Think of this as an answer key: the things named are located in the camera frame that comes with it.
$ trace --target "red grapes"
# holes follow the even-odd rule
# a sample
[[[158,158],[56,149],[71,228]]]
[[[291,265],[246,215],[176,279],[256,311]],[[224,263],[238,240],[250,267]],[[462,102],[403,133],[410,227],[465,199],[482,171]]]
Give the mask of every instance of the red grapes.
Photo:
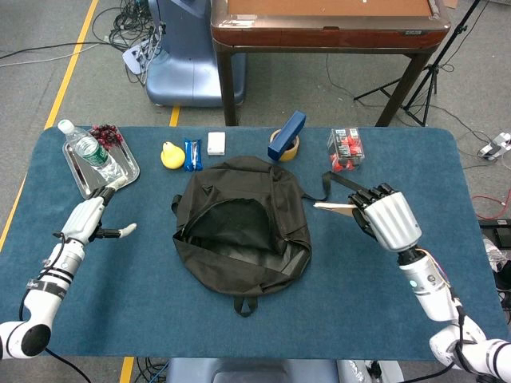
[[[110,150],[114,145],[119,145],[122,142],[122,135],[117,131],[115,125],[93,125],[89,133],[106,150]]]

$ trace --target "tripod stand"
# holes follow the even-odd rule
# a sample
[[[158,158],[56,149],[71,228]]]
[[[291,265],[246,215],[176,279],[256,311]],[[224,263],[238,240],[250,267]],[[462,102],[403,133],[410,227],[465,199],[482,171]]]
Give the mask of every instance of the tripod stand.
[[[415,92],[414,92],[413,96],[408,100],[408,103],[406,103],[405,106],[401,105],[401,109],[404,110],[408,116],[410,116],[415,122],[417,122],[421,126],[426,126],[426,120],[428,118],[428,112],[430,111],[431,95],[433,94],[433,91],[434,91],[434,94],[437,94],[438,72],[440,71],[440,68],[442,67],[440,62],[443,60],[443,58],[446,55],[447,51],[452,46],[454,40],[456,40],[456,38],[460,34],[462,34],[463,32],[465,32],[467,30],[466,22],[470,18],[470,16],[474,12],[474,10],[477,8],[477,5],[479,4],[479,2],[481,2],[481,0],[474,0],[473,1],[473,3],[470,6],[469,10],[466,12],[465,16],[460,21],[460,23],[456,26],[456,28],[454,29],[453,34],[450,35],[449,40],[447,41],[446,45],[443,47],[442,51],[437,56],[437,58],[435,59],[433,64],[429,64],[429,65],[427,65],[423,69],[423,70],[427,71],[427,74],[422,79],[421,84],[417,87],[417,89],[415,89]],[[363,98],[365,96],[369,96],[370,94],[378,92],[378,91],[382,92],[387,97],[390,97],[391,95],[390,95],[390,93],[388,93],[386,91],[386,88],[391,86],[391,85],[397,84],[400,80],[401,80],[401,78],[398,78],[397,80],[388,82],[388,83],[386,83],[386,84],[384,84],[382,86],[379,86],[376,89],[370,90],[369,92],[365,92],[364,94],[361,94],[361,95],[355,97],[353,100],[354,101],[359,100],[359,99],[361,99],[361,98]],[[415,114],[413,114],[410,111],[410,108],[412,106],[414,106],[414,102],[417,100],[418,94],[422,91],[422,89],[425,87],[425,85],[426,85],[426,83],[428,81],[430,82],[430,84],[429,84],[428,89],[427,89],[428,94],[427,94],[427,98],[426,98],[426,103],[424,105],[425,106],[425,108],[424,108],[424,115],[422,117],[422,120],[419,120],[417,118],[417,116],[415,116]]]

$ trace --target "table leg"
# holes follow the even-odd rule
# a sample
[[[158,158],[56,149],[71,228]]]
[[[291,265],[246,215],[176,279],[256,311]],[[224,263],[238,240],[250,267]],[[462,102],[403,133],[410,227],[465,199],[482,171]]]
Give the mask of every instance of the table leg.
[[[237,126],[236,105],[234,103],[234,80],[232,79],[232,55],[229,52],[217,52],[218,76],[224,104],[224,119],[226,126]]]
[[[392,93],[392,97],[389,99],[389,102],[386,103],[376,126],[389,126],[396,112],[399,110],[399,107],[402,105],[402,102],[408,95],[408,92],[412,86],[414,86],[415,81],[430,60],[431,54],[432,53],[417,53],[413,56],[398,86],[396,86],[396,89]]]

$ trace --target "tape roll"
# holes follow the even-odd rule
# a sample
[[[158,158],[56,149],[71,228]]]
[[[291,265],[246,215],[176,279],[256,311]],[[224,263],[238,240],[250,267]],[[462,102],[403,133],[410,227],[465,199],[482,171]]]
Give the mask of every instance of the tape roll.
[[[279,130],[275,130],[271,136],[270,136],[270,142],[273,141],[275,136],[279,134]],[[291,161],[293,158],[296,157],[296,153],[298,153],[298,147],[300,145],[300,137],[296,136],[293,140],[293,147],[291,149],[286,150],[284,153],[282,153],[282,156],[280,156],[279,161],[280,162],[288,162]]]

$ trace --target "backpack strap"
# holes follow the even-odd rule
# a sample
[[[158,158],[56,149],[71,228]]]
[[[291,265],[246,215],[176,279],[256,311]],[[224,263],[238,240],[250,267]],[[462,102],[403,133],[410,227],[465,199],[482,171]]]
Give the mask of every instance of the backpack strap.
[[[311,199],[313,201],[328,200],[328,197],[330,196],[330,192],[331,192],[331,181],[332,180],[334,180],[338,184],[346,186],[347,188],[353,190],[354,192],[359,191],[359,190],[363,190],[363,191],[367,192],[367,189],[365,187],[363,187],[362,185],[359,185],[356,182],[349,180],[348,178],[344,178],[337,173],[333,173],[333,172],[323,173],[323,175],[321,176],[321,179],[323,182],[323,191],[325,192],[325,196],[322,199],[314,198],[314,197],[308,195],[307,193],[303,193],[302,197],[305,199]]]
[[[245,299],[247,300],[248,311],[242,311]],[[234,310],[243,318],[250,317],[257,310],[257,297],[234,297]]]
[[[172,198],[172,203],[170,205],[170,208],[172,209],[172,212],[177,216],[177,207],[179,206],[179,202],[183,196],[181,194],[176,194],[174,198]]]

